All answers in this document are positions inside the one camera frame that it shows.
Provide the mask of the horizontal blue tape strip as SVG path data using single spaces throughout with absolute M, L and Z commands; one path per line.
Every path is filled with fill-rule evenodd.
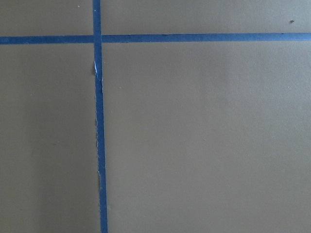
M 216 42 L 216 41 L 310 41 L 310 33 L 195 33 L 195 34 L 128 34 L 2 36 L 2 45 L 20 44 L 85 44 L 85 43 L 157 43 L 157 42 Z

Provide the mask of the vertical blue tape strip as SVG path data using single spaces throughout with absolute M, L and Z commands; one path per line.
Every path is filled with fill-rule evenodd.
M 99 209 L 100 229 L 108 232 L 105 140 L 104 140 L 104 95 L 103 95 L 103 55 L 101 32 L 101 2 L 93 1 L 93 36 L 94 36 L 94 69 L 95 69 L 95 100 L 96 100 L 96 131 L 99 173 Z

